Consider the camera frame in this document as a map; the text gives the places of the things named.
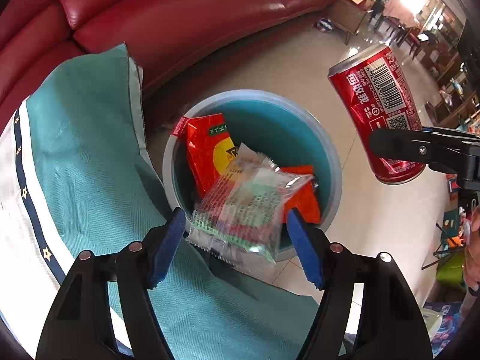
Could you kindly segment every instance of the navy blue stripe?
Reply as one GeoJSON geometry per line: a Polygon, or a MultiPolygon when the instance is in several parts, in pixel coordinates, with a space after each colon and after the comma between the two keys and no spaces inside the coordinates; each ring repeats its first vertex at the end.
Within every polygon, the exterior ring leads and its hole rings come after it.
{"type": "Polygon", "coordinates": [[[17,170],[17,178],[18,184],[20,185],[20,193],[22,194],[23,204],[25,205],[25,209],[28,212],[28,216],[30,217],[30,221],[32,222],[33,232],[35,234],[35,238],[37,238],[38,247],[40,249],[40,255],[42,256],[43,260],[49,266],[50,270],[52,271],[53,275],[57,279],[59,284],[62,284],[63,279],[65,278],[65,273],[63,272],[62,268],[58,264],[57,259],[52,253],[52,250],[47,245],[45,241],[45,237],[43,236],[42,226],[40,225],[40,221],[38,220],[37,210],[32,202],[32,198],[30,197],[30,193],[28,192],[28,186],[26,184],[25,172],[23,171],[23,162],[22,162],[22,133],[20,131],[20,114],[18,110],[15,112],[15,117],[13,119],[13,131],[15,133],[15,167],[17,170]],[[44,258],[44,250],[47,249],[48,253],[50,253],[50,261],[44,258]]]}

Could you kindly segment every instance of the screw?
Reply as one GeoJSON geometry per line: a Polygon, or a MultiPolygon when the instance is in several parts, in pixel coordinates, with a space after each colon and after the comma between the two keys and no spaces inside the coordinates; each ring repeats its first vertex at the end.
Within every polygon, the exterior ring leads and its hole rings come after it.
{"type": "Polygon", "coordinates": [[[132,242],[129,246],[128,246],[128,250],[129,251],[141,251],[143,248],[143,245],[141,242],[132,242]]]}
{"type": "Polygon", "coordinates": [[[84,250],[84,251],[81,251],[80,254],[78,255],[78,257],[82,260],[82,261],[85,261],[85,260],[88,260],[90,257],[92,257],[92,253],[90,253],[89,250],[84,250]]]}
{"type": "Polygon", "coordinates": [[[388,253],[380,253],[380,259],[386,263],[389,263],[390,261],[392,261],[392,256],[390,256],[388,253]]]}
{"type": "Polygon", "coordinates": [[[341,253],[343,251],[343,246],[337,243],[330,245],[330,250],[334,253],[341,253]]]}

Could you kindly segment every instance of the teal blanket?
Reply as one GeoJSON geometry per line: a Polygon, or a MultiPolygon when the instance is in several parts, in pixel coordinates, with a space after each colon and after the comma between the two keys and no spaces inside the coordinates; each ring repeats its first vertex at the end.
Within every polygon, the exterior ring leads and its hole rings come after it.
{"type": "MultiPolygon", "coordinates": [[[[171,213],[161,181],[142,156],[132,73],[120,45],[64,62],[26,102],[34,168],[73,256],[84,249],[119,251],[171,213]]],[[[296,358],[315,301],[224,269],[212,273],[182,240],[166,279],[149,291],[175,358],[296,358]]],[[[114,283],[109,296],[121,316],[114,283]]]]}

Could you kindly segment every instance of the human hand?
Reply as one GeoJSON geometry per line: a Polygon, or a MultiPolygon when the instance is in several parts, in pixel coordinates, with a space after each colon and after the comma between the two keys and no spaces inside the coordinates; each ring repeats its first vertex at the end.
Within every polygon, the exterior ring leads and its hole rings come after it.
{"type": "Polygon", "coordinates": [[[465,248],[463,278],[467,286],[478,291],[478,282],[480,282],[480,206],[472,214],[469,244],[465,248]]]}

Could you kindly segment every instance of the coca-cola can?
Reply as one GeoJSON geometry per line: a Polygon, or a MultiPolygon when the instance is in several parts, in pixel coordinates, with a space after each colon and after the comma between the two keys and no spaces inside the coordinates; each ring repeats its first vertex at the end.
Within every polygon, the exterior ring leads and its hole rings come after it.
{"type": "Polygon", "coordinates": [[[402,184],[417,177],[425,164],[379,158],[368,145],[376,128],[422,129],[409,85],[390,47],[374,44],[331,67],[328,78],[350,113],[376,178],[402,184]]]}

